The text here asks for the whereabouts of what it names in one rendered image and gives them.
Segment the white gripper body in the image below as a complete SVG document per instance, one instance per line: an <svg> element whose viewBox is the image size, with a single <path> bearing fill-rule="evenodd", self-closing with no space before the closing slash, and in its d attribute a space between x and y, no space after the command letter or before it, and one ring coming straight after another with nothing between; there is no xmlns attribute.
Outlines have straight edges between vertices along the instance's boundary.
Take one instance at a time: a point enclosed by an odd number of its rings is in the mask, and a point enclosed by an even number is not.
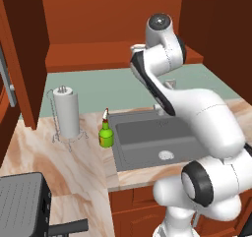
<svg viewBox="0 0 252 237"><path fill-rule="evenodd" d="M145 44L134 44L130 47L132 54L146 50Z"/></svg>

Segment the red-brown cabinet door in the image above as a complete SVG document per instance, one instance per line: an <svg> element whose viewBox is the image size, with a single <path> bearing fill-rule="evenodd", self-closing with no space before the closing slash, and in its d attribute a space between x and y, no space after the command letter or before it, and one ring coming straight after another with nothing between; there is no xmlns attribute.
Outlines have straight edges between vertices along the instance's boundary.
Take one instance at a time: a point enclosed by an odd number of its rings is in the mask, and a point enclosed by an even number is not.
<svg viewBox="0 0 252 237"><path fill-rule="evenodd" d="M35 129L47 71L49 38L42 0L0 0L0 65L10 84L0 78L0 166L20 118Z"/></svg>
<svg viewBox="0 0 252 237"><path fill-rule="evenodd" d="M179 35L252 104L252 0L182 0Z"/></svg>

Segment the grey sink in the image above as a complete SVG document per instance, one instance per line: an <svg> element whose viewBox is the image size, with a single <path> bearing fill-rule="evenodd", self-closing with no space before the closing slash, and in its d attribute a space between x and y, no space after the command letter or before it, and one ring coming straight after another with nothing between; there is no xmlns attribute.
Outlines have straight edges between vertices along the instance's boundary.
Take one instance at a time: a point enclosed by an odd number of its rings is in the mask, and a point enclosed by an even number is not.
<svg viewBox="0 0 252 237"><path fill-rule="evenodd" d="M114 132L112 146L118 172L163 166L208 155L181 119L154 110L108 115Z"/></svg>

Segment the red-brown base cabinet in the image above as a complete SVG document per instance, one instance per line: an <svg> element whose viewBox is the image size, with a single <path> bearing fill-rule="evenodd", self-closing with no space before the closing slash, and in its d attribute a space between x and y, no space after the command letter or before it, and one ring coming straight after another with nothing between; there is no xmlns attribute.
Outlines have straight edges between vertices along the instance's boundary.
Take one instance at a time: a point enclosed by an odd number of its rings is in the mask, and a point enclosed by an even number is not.
<svg viewBox="0 0 252 237"><path fill-rule="evenodd" d="M165 207L153 196L153 182L139 188L109 192L115 237L152 237L162 222ZM223 222L200 216L196 231L201 237L239 235L252 215L252 189L240 195L242 209L233 221Z"/></svg>

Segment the pale grey tap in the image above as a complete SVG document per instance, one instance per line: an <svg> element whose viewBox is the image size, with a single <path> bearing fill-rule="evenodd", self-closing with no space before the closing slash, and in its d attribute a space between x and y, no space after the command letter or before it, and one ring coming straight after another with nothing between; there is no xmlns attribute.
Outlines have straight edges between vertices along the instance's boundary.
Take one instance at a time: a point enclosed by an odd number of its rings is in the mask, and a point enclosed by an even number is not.
<svg viewBox="0 0 252 237"><path fill-rule="evenodd" d="M176 80L165 80L163 82L163 85L168 89L175 89L176 88ZM165 111L162 109L162 107L159 104L154 105L154 110L157 112L159 116L162 116L165 114Z"/></svg>

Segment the green bottle with red top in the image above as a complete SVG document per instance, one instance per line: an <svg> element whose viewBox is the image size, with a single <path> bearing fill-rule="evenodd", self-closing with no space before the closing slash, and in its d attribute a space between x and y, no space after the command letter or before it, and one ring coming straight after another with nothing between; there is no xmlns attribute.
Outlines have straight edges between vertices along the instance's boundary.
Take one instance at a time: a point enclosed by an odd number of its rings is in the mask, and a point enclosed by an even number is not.
<svg viewBox="0 0 252 237"><path fill-rule="evenodd" d="M109 127L107 116L108 109L105 109L102 115L102 127L98 133L99 145L102 148L110 148L114 143L114 133Z"/></svg>

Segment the white paper towel roll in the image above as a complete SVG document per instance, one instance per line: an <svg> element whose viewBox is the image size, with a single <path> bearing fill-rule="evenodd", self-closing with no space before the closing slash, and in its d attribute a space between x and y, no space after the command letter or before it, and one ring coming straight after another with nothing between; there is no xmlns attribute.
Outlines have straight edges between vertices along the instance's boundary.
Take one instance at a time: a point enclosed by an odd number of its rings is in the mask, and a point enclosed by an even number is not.
<svg viewBox="0 0 252 237"><path fill-rule="evenodd" d="M80 134L78 95L69 87L60 86L53 91L60 134L66 139Z"/></svg>

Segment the dark grey ribbed appliance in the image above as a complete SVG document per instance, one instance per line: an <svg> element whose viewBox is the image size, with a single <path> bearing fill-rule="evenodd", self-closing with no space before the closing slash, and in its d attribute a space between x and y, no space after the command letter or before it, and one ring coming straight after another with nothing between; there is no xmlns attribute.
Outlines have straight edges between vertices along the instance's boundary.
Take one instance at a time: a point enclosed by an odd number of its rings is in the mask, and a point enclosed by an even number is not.
<svg viewBox="0 0 252 237"><path fill-rule="evenodd" d="M0 237L48 237L51 193L40 172L0 178Z"/></svg>

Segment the red-brown open wall cabinet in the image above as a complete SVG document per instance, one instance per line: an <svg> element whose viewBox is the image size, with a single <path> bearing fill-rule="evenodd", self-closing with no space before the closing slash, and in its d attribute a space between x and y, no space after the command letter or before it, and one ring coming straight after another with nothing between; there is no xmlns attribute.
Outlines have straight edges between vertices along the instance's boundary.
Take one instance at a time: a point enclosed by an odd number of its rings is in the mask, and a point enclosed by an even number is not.
<svg viewBox="0 0 252 237"><path fill-rule="evenodd" d="M183 30L185 0L42 0L49 73L127 68L133 44L145 41L148 18L166 13Z"/></svg>

